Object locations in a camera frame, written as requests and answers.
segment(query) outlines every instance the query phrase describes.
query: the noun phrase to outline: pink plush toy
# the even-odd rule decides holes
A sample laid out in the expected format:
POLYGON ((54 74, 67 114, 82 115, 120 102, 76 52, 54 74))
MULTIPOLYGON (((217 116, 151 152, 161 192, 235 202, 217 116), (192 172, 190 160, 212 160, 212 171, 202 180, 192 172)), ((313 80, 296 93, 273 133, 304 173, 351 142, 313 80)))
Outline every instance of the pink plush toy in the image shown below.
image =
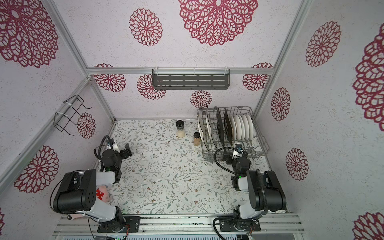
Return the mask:
POLYGON ((96 191, 96 197, 103 202, 109 202, 111 200, 111 197, 108 193, 107 186, 99 186, 99 189, 96 191))

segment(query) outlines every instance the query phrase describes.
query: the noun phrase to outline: wire holder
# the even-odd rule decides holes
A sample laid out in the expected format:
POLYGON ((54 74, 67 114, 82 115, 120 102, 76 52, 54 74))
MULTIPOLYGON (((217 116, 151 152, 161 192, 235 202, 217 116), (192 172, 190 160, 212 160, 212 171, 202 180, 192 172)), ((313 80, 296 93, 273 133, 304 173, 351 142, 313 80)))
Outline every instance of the wire holder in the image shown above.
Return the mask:
POLYGON ((76 114, 78 114, 79 116, 81 116, 81 115, 79 114, 79 112, 78 112, 78 110, 79 110, 79 108, 80 108, 81 106, 83 106, 85 109, 90 109, 90 108, 92 108, 92 107, 87 108, 87 107, 84 105, 84 100, 83 100, 83 98, 80 97, 79 94, 76 94, 76 95, 74 95, 74 96, 68 98, 68 99, 65 100, 63 103, 67 103, 67 104, 70 106, 70 108, 72 108, 72 109, 74 110, 74 113, 73 113, 72 116, 69 118, 68 115, 67 115, 66 113, 67 113, 67 111, 68 111, 70 108, 68 108, 68 109, 67 109, 65 112, 63 112, 63 113, 58 113, 58 112, 56 112, 56 113, 55 113, 55 116, 53 117, 53 126, 54 126, 57 130, 59 130, 60 132, 65 131, 68 135, 75 136, 76 134, 70 134, 67 130, 65 130, 66 126, 67 126, 68 123, 70 123, 70 122, 73 123, 73 124, 76 125, 76 126, 78 125, 78 124, 76 124, 76 123, 74 123, 74 122, 72 121, 72 118, 73 118, 73 116, 76 115, 76 114), (73 107, 73 104, 75 103, 76 100, 80 102, 80 105, 75 109, 75 108, 73 107), (61 120, 62 117, 66 117, 66 118, 68 119, 68 122, 64 125, 64 127, 62 127, 62 126, 59 124, 59 122, 60 122, 60 120, 61 120))

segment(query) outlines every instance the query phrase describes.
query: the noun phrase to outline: black jar lid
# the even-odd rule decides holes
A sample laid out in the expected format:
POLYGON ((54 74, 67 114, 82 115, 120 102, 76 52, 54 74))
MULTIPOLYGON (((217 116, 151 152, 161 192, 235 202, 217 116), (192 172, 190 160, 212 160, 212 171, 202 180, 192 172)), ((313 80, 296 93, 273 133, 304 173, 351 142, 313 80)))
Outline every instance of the black jar lid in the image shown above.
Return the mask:
POLYGON ((182 120, 176 121, 176 128, 179 130, 184 129, 184 121, 182 121, 182 120))

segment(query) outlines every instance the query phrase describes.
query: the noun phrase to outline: wire rack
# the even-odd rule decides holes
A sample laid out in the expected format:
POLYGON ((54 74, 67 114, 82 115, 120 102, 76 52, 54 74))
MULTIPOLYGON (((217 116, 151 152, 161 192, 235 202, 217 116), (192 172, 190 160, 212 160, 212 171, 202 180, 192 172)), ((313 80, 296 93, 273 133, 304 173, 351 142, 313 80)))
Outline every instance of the wire rack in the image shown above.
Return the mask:
MULTIPOLYGON (((253 111, 248 106, 235 106, 235 107, 213 107, 213 108, 200 108, 197 112, 198 119, 201 124, 203 124, 205 131, 204 131, 204 139, 206 141, 208 149, 205 147, 205 144, 203 141, 201 141, 201 150, 202 150, 202 156, 207 161, 213 161, 214 160, 214 153, 217 149, 223 147, 223 144, 220 142, 218 138, 218 128, 217 128, 217 118, 216 113, 217 109, 220 111, 221 118, 223 119, 224 123, 224 111, 227 109, 228 116, 234 116, 234 115, 245 115, 249 114, 251 117, 253 116, 253 111), (205 117, 208 116, 210 123, 211 123, 211 132, 212 137, 211 139, 208 134, 208 127, 207 127, 207 121, 205 117)), ((252 120, 254 125, 254 133, 253 138, 251 140, 232 140, 232 146, 230 144, 230 141, 228 140, 227 133, 224 129, 224 146, 226 147, 234 147, 235 143, 240 143, 243 146, 243 149, 248 152, 248 158, 249 159, 258 159, 260 156, 264 156, 269 151, 269 145, 266 142, 264 136, 261 135, 260 130, 258 126, 256 125, 255 121, 252 120)), ((220 151, 217 154, 217 159, 221 160, 223 157, 224 151, 220 151)))

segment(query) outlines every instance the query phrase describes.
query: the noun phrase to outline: black plate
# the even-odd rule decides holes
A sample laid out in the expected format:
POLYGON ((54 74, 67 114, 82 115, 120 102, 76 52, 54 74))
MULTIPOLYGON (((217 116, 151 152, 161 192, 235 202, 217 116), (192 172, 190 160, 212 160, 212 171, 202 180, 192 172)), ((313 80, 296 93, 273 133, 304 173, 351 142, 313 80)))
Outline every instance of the black plate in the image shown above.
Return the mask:
POLYGON ((229 144, 232 146, 232 125, 229 121, 227 109, 224 110, 224 128, 225 132, 227 133, 229 144))
POLYGON ((216 118, 217 118, 218 138, 219 138, 221 144, 224 147, 224 127, 223 127, 223 120, 221 119, 221 115, 220 115, 220 110, 219 109, 217 109, 216 118))

